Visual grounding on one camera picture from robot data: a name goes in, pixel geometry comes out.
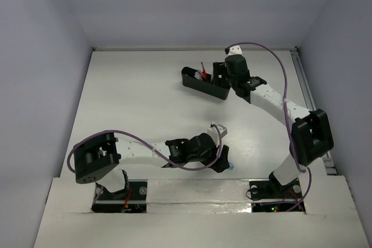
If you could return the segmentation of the red ballpoint pen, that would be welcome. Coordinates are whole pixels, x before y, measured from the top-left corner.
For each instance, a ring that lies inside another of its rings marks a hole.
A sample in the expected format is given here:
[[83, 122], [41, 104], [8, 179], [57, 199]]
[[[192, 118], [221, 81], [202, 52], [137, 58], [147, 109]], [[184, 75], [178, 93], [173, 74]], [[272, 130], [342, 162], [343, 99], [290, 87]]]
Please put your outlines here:
[[206, 70], [205, 70], [204, 63], [203, 63], [203, 62], [201, 62], [201, 68], [202, 68], [202, 76], [203, 76], [203, 79], [204, 79], [205, 81], [207, 81], [207, 80], [208, 80], [208, 77], [207, 77], [207, 75], [206, 75]]

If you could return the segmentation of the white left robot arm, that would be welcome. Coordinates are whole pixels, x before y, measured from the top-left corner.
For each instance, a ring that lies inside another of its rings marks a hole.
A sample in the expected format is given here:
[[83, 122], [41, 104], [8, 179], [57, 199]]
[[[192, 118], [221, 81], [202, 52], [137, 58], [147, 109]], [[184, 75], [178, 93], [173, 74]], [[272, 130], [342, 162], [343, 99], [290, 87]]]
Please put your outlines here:
[[186, 167], [197, 162], [202, 164], [201, 170], [210, 168], [216, 173], [230, 168], [229, 148], [221, 143], [224, 135], [211, 128], [191, 139], [145, 143], [137, 137], [120, 142], [114, 132], [102, 131], [76, 144], [67, 166], [77, 184], [95, 184], [96, 201], [124, 200], [133, 190], [125, 165], [198, 171], [197, 167]]

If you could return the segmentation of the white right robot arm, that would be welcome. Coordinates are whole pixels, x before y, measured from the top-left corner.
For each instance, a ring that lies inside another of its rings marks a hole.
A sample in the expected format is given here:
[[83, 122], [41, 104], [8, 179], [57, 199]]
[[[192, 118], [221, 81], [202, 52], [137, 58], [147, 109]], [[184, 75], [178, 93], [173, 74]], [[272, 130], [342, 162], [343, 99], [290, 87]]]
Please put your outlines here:
[[267, 189], [272, 196], [285, 194], [288, 184], [334, 147], [327, 113], [301, 107], [288, 100], [287, 87], [279, 94], [266, 80], [252, 76], [241, 54], [213, 63], [212, 84], [233, 89], [238, 97], [264, 110], [286, 127], [289, 155], [269, 176]]

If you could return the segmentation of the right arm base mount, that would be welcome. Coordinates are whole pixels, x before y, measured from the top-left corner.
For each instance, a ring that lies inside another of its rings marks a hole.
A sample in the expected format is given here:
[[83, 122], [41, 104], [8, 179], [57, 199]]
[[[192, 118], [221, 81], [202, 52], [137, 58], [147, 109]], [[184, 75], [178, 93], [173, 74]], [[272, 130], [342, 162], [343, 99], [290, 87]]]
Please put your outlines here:
[[249, 181], [245, 194], [253, 213], [305, 212], [304, 202], [300, 202], [302, 189], [298, 179], [279, 190], [269, 180]]

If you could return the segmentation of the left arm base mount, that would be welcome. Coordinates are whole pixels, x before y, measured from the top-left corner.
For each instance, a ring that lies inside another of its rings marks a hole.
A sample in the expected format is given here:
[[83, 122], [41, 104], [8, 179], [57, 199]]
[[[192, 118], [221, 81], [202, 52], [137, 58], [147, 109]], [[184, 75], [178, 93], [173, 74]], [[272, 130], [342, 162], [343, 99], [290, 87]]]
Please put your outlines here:
[[123, 171], [124, 188], [111, 193], [96, 183], [91, 210], [95, 213], [146, 213], [147, 180], [132, 180]]

